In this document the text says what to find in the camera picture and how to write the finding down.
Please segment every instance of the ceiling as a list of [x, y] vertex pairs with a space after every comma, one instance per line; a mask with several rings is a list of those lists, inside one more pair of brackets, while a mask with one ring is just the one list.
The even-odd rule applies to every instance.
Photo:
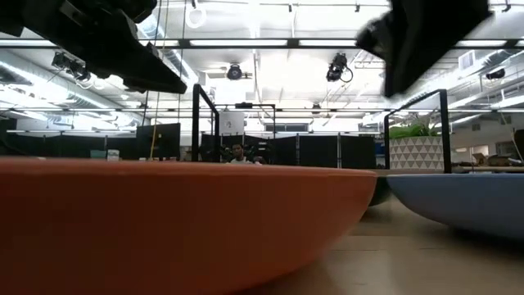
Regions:
[[[198, 11], [193, 11], [190, 1], [161, 1], [153, 14], [169, 39], [238, 39], [238, 38], [354, 38], [368, 21], [379, 17], [389, 9], [387, 0], [357, 1], [291, 1], [288, 0], [200, 0]], [[503, 1], [491, 1], [495, 8], [504, 8]], [[469, 39], [519, 39], [524, 36], [520, 20], [524, 16], [520, 9], [524, 0], [510, 1], [510, 12], [498, 14], [474, 31]], [[193, 28], [202, 18], [202, 26]], [[0, 34], [1, 38], [11, 36]], [[25, 31], [24, 38], [39, 38]], [[0, 49], [8, 50], [46, 71], [56, 73], [51, 66], [55, 49]], [[437, 62], [415, 85], [415, 88], [431, 87], [432, 83], [457, 70], [458, 59], [467, 50], [452, 50]], [[485, 56], [493, 51], [478, 52]], [[328, 64], [337, 53], [345, 53], [350, 61], [353, 79], [350, 83], [328, 83]], [[326, 108], [380, 108], [390, 107], [381, 96], [383, 62], [358, 49], [183, 49], [178, 54], [199, 77], [200, 83], [211, 90], [217, 103], [263, 102], [275, 103], [285, 108], [311, 108], [313, 103], [322, 103]], [[249, 79], [229, 81], [224, 78], [231, 64], [239, 64]], [[515, 58], [504, 66], [508, 76], [520, 77], [522, 59]], [[190, 108], [192, 94], [171, 93], [128, 93], [122, 80], [95, 79], [87, 84], [77, 83], [66, 73], [58, 73], [70, 81], [71, 89], [88, 88], [112, 102], [124, 107], [138, 107], [145, 103], [150, 107]], [[506, 80], [486, 80], [469, 77], [450, 87], [451, 100], [468, 98], [486, 88], [507, 83]], [[482, 105], [485, 99], [474, 103]], [[160, 113], [159, 117], [173, 117], [173, 113]]]

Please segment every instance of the wooden floor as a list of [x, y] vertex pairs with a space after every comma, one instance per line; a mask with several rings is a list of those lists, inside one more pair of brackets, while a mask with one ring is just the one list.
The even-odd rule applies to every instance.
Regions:
[[524, 294], [524, 245], [453, 231], [398, 201], [376, 206], [322, 259], [239, 295]]

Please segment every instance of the patterned planter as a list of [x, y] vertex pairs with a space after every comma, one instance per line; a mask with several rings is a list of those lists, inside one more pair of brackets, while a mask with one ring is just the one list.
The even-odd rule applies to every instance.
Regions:
[[441, 137], [415, 137], [390, 140], [390, 168], [444, 169]]

